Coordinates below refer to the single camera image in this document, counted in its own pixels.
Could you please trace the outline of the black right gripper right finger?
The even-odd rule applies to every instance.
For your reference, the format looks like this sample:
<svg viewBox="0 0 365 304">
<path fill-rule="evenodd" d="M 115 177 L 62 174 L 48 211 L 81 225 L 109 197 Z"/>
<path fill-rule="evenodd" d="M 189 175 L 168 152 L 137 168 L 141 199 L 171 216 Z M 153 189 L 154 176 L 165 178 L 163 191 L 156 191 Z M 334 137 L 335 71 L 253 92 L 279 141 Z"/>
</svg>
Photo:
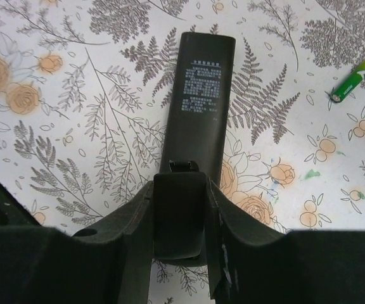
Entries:
<svg viewBox="0 0 365 304">
<path fill-rule="evenodd" d="M 365 231 L 262 224 L 207 182 L 206 252 L 216 303 L 365 303 Z"/>
</svg>

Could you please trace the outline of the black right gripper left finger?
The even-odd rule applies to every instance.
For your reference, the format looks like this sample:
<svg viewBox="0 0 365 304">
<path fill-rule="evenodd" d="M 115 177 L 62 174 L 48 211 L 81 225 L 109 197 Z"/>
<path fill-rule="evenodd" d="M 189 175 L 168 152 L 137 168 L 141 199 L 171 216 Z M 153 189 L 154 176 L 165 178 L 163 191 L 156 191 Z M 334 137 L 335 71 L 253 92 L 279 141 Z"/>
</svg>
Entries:
<svg viewBox="0 0 365 304">
<path fill-rule="evenodd" d="M 153 258 L 152 183 L 69 236 L 0 226 L 0 303 L 146 303 Z"/>
</svg>

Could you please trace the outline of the black battery compartment cover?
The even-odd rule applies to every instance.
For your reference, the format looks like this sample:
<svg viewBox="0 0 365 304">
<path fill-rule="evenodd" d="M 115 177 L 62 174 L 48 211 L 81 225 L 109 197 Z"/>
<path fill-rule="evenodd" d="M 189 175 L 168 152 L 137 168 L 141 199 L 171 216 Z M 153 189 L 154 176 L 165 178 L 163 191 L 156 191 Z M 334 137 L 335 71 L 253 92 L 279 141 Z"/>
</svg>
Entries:
<svg viewBox="0 0 365 304">
<path fill-rule="evenodd" d="M 183 267 L 204 266 L 207 176 L 194 161 L 170 161 L 153 180 L 154 257 Z"/>
</svg>

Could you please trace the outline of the black tv remote control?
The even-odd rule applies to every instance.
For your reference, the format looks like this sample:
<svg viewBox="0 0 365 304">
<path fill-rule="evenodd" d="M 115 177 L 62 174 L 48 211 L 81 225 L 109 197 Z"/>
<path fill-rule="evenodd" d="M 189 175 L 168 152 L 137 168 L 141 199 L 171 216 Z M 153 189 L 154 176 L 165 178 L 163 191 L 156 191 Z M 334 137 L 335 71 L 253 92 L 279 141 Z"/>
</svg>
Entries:
<svg viewBox="0 0 365 304">
<path fill-rule="evenodd" d="M 184 32 L 169 105 L 160 171 L 171 161 L 194 161 L 218 184 L 233 77 L 236 40 Z"/>
</svg>

